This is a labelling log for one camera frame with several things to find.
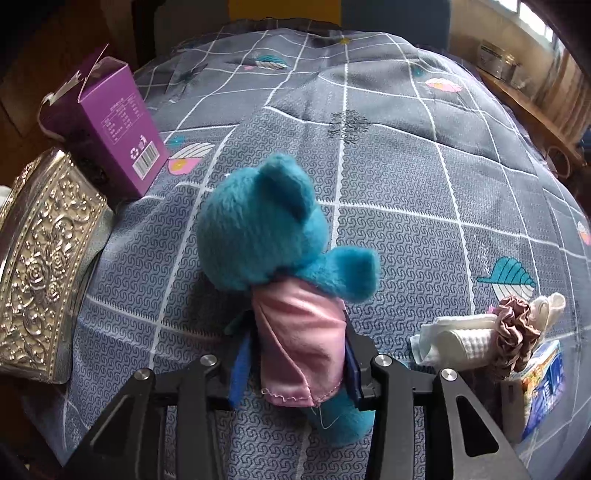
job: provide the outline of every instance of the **brown scrunchie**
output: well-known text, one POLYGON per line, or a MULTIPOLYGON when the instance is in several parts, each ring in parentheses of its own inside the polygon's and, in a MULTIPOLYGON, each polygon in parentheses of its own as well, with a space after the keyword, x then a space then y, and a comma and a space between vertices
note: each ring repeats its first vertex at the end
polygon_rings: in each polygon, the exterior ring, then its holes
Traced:
POLYGON ((493 309, 497 315, 496 357, 491 364, 495 380, 521 372, 530 360, 541 332, 530 325, 530 305, 519 297, 507 297, 493 309))

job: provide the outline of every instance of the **teal teddy bear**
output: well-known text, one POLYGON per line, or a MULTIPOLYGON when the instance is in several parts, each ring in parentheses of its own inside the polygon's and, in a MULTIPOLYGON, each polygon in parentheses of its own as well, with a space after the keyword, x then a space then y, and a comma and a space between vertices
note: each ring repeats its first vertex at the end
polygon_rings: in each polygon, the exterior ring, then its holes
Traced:
POLYGON ((261 393, 301 408, 331 445, 355 443, 371 429, 343 383, 345 304, 369 299, 379 284, 373 250, 326 251, 329 225, 296 161, 274 154, 240 168, 202 205, 197 248, 219 290, 252 297, 261 345, 261 393))

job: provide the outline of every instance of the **yellow wall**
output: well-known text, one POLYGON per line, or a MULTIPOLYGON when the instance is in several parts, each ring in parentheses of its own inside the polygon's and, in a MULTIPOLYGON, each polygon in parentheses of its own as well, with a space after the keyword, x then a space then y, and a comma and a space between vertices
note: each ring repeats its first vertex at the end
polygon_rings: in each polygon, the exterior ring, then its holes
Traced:
POLYGON ((340 25, 340 0, 228 0, 230 20, 252 18, 312 18, 340 25))

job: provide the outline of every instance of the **bed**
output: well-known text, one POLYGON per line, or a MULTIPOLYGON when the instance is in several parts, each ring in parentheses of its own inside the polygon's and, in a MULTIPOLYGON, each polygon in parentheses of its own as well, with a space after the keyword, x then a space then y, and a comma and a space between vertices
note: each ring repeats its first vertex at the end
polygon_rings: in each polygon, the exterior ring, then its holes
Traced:
MULTIPOLYGON (((477 79, 400 37, 308 20, 234 22, 135 77, 172 158, 145 197, 118 207, 78 316, 67 387, 25 396, 61 462, 136 369, 178 369, 223 342, 248 298, 227 301, 204 278, 195 219, 227 174, 281 151, 311 175, 336 243, 381 256, 379 291, 348 306, 381 353, 410 364, 408 337, 422 323, 484 312, 508 288, 482 281, 503 258, 528 273, 533 297, 567 297, 546 339, 561 341, 567 390, 515 447, 534 479, 562 470, 591 421, 589 224, 477 79)), ((169 417, 174 478, 174 411, 169 417)), ((422 421, 416 409, 416 478, 422 421)), ((299 412, 266 403, 253 383, 217 426, 229 479, 363 478, 369 436, 329 448, 299 412)))

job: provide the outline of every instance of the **rolled white cloth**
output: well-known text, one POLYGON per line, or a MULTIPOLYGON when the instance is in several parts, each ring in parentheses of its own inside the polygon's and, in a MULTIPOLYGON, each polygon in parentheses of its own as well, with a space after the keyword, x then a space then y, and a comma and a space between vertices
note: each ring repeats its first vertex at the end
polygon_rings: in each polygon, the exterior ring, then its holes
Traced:
POLYGON ((554 292, 549 297, 541 296, 536 298, 530 303, 530 306, 531 324, 534 328, 542 332, 535 344, 535 347, 537 347, 544 341, 546 331, 552 328, 556 323, 556 320, 558 320, 564 312, 566 299, 561 293, 554 292))
POLYGON ((496 315, 437 317, 410 337, 414 361, 428 367, 477 368, 490 360, 496 315))
POLYGON ((435 344, 439 355, 446 360, 446 366, 455 370, 466 370, 488 365, 494 357, 494 336, 492 328, 473 330, 449 330, 441 332, 435 344))
MULTIPOLYGON (((530 324, 541 332, 534 348, 543 341, 546 330, 555 324, 565 306, 566 299, 558 292, 530 303, 530 324)), ((410 337, 414 361, 424 367, 457 370, 483 367, 495 354, 497 321, 493 313, 437 317, 433 323, 421 325, 418 335, 410 337)))

